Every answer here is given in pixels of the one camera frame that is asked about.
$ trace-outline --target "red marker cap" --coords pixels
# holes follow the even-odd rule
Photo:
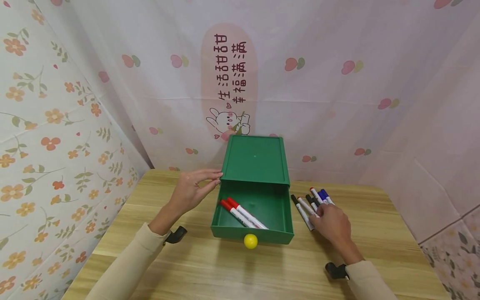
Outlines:
[[[222,204],[222,206],[228,211],[233,208],[233,206],[230,205],[230,203],[228,203],[227,201],[225,201],[225,199],[222,199],[222,201],[220,201],[220,204]]]
[[[230,198],[230,197],[227,198],[227,202],[228,202],[231,206],[233,206],[233,207],[235,207],[235,208],[237,208],[237,207],[239,206],[239,204],[237,203],[237,201],[233,200],[233,199]]]

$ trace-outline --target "hand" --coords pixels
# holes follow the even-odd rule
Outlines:
[[[159,235],[167,234],[183,214],[194,209],[220,183],[218,178],[223,175],[220,171],[203,169],[181,173],[170,201],[148,224],[150,230]],[[198,185],[201,181],[208,179],[211,181],[204,187]]]
[[[221,170],[202,169],[193,172],[183,172],[172,197],[167,205],[172,206],[181,215],[194,209],[220,183],[223,173]],[[204,180],[211,180],[204,187],[198,184]]]
[[[320,204],[317,215],[310,215],[310,222],[337,249],[346,264],[364,260],[351,238],[351,224],[347,215],[334,204]]]

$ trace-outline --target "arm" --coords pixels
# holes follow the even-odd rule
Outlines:
[[[220,170],[209,169],[182,173],[170,201],[162,207],[150,224],[143,224],[85,300],[129,299],[149,265],[162,251],[170,228],[220,183],[218,178],[222,175]],[[199,187],[198,183],[206,179],[212,181],[204,187]]]
[[[377,269],[371,262],[365,261],[351,239],[347,215],[333,204],[321,204],[317,214],[320,218],[310,216],[310,221],[342,256],[347,265],[348,285],[355,297],[358,300],[396,300]]]

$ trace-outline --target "black clamp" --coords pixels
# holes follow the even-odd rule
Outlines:
[[[187,234],[187,230],[183,226],[179,226],[175,232],[170,233],[165,241],[170,244],[176,244],[183,239],[185,234]]]
[[[345,277],[348,277],[345,267],[345,264],[336,266],[334,263],[327,263],[325,265],[325,270],[332,279],[343,279]]]

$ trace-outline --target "beige sleeve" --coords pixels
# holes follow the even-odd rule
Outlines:
[[[348,265],[346,271],[348,285],[357,300],[397,300],[371,262]]]
[[[158,256],[170,232],[153,233],[146,223],[100,277],[85,300],[127,300],[148,266]]]

